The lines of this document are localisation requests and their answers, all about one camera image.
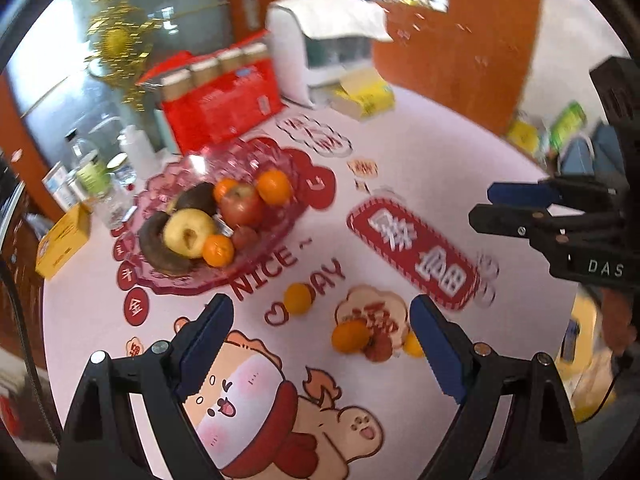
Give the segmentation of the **printed dragon tablecloth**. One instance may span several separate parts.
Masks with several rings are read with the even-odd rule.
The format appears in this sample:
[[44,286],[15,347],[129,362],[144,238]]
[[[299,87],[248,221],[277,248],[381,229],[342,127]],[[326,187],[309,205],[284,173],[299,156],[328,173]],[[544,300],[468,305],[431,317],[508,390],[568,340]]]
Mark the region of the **printed dragon tablecloth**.
[[[289,106],[239,140],[267,138],[307,155],[309,206],[228,285],[157,295],[124,260],[128,222],[109,230],[93,220],[88,242],[44,289],[46,361],[63,425],[93,352],[140,356],[217,294],[232,300],[233,324],[183,408],[221,479],[418,478],[458,406],[426,357],[402,350],[417,296],[502,356],[553,360],[575,285],[552,278],[526,238],[469,224],[493,183],[544,174],[452,110],[404,89],[395,96],[393,110],[363,122]],[[302,315],[283,305],[294,283],[316,292]],[[392,357],[373,363],[363,350],[334,350],[332,332],[349,320],[365,322],[371,338],[389,336]],[[152,479],[172,478],[142,396],[130,402]]]

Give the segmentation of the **clear drinking glass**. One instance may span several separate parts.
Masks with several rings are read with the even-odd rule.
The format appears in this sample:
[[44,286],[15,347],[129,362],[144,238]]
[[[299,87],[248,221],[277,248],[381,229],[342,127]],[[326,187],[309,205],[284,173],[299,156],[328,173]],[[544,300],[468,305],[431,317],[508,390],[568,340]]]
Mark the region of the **clear drinking glass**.
[[114,230],[126,221],[133,206],[131,194],[116,182],[94,200],[93,212],[107,229]]

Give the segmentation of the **yellow open small box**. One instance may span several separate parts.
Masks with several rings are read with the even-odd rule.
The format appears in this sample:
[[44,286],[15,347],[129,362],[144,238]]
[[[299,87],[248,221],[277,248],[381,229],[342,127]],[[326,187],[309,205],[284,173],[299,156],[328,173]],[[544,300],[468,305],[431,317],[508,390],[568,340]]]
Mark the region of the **yellow open small box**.
[[343,76],[330,97],[330,107],[358,122],[393,110],[395,104],[392,87],[372,66]]

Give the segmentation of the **yellow flat box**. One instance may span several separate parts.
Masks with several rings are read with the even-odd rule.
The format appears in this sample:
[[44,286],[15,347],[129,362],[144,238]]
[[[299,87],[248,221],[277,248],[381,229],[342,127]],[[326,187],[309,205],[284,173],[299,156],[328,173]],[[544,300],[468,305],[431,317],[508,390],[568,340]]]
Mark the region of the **yellow flat box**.
[[84,246],[91,232],[90,212],[78,204],[55,223],[38,245],[36,271],[50,280]]

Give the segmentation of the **red paper cup package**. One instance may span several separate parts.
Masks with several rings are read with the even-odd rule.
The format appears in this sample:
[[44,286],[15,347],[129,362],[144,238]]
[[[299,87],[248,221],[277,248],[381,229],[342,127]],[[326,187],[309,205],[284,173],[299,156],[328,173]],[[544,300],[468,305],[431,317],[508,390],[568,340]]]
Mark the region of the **red paper cup package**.
[[263,29],[209,54],[181,51],[138,79],[156,94],[180,154],[225,144],[280,113],[267,38]]

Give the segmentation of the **white squeeze bottle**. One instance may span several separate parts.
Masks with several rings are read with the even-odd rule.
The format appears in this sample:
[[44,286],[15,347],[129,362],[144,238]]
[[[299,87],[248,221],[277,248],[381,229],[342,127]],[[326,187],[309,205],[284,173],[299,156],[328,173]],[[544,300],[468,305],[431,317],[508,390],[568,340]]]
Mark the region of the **white squeeze bottle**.
[[160,173],[162,167],[148,136],[142,129],[135,125],[126,126],[119,133],[118,142],[139,179],[148,180]]

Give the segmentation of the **small orange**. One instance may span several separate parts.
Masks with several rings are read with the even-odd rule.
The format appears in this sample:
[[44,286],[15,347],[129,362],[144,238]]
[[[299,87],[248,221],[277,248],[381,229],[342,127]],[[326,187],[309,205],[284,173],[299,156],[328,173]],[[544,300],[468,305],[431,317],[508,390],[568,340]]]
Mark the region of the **small orange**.
[[288,286],[283,296],[283,305],[289,315],[302,315],[314,304],[316,292],[305,283],[294,283]]

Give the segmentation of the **yellow apple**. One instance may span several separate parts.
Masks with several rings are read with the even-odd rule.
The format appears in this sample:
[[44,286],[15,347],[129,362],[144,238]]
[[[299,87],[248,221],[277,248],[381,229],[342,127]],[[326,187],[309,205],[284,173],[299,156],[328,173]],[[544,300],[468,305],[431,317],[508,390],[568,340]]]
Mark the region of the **yellow apple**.
[[180,256],[198,259],[203,255],[206,238],[217,233],[216,222],[209,214],[186,208],[169,217],[163,229],[163,242]]

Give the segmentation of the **yellow orange small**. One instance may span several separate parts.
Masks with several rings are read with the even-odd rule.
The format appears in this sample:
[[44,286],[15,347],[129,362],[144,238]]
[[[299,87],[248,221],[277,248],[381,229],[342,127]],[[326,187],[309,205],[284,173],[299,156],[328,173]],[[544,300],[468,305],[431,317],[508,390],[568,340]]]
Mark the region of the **yellow orange small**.
[[413,358],[422,359],[425,356],[420,341],[412,330],[407,334],[404,344],[402,345],[402,350],[404,350],[408,356],[412,356]]

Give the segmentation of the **large orange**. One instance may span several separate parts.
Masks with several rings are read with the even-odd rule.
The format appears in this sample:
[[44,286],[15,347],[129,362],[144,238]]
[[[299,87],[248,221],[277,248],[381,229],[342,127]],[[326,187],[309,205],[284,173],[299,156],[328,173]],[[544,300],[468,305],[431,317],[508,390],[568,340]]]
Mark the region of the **large orange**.
[[361,352],[371,338],[370,330],[361,320],[349,320],[334,328],[331,344],[334,350],[344,354]]

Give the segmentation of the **white appliance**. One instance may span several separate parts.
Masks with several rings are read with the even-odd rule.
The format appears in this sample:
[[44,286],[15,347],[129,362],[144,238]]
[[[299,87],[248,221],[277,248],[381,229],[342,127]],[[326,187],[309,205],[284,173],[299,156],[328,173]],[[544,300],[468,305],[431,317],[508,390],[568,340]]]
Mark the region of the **white appliance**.
[[266,29],[282,98],[301,106],[326,104],[330,89],[372,65],[372,44],[390,42],[386,10],[366,0],[277,0]]

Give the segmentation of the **red apple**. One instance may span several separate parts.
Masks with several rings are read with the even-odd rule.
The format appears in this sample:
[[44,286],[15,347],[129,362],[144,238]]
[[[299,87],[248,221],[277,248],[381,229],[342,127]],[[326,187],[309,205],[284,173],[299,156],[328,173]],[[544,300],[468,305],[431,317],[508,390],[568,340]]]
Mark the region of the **red apple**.
[[266,205],[253,185],[239,183],[222,196],[219,210],[231,229],[239,226],[258,229],[264,220]]

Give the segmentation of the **green label glass bottle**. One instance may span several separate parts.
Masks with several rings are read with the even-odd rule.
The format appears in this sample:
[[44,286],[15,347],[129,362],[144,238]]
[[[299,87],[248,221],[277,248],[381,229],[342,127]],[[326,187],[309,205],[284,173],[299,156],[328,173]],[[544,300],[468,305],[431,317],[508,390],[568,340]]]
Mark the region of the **green label glass bottle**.
[[112,185],[111,177],[96,144],[80,136],[76,129],[70,130],[65,140],[73,170],[88,194],[93,197],[107,194]]

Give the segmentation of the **pink glass fruit plate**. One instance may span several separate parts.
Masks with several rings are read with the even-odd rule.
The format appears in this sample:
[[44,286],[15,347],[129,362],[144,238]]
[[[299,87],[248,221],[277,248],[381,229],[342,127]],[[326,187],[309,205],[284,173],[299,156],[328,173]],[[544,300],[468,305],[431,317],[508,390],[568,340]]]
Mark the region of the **pink glass fruit plate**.
[[124,260],[157,295],[196,296],[264,260],[308,208],[310,158],[267,138],[203,148],[147,180]]

